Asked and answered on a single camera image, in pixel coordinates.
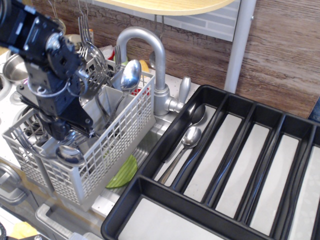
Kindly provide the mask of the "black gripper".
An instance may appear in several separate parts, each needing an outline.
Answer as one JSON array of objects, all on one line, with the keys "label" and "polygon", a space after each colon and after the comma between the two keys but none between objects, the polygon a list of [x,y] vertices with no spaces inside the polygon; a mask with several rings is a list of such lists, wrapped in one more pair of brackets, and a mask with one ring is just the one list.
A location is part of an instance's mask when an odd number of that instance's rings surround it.
[{"label": "black gripper", "polygon": [[71,128],[79,132],[93,128],[92,118],[68,86],[67,81],[59,79],[29,79],[16,87],[21,101],[38,111],[45,131],[58,141],[64,140]]}]

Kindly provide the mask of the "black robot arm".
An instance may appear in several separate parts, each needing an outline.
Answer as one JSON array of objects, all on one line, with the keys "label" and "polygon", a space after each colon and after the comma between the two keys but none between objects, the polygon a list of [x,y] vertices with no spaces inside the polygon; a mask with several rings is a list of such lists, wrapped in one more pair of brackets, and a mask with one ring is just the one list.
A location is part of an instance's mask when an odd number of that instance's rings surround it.
[{"label": "black robot arm", "polygon": [[63,140],[71,129],[93,133],[79,100],[88,89],[86,65],[57,23],[20,0],[2,0],[0,45],[23,59],[28,80],[17,91],[52,137]]}]

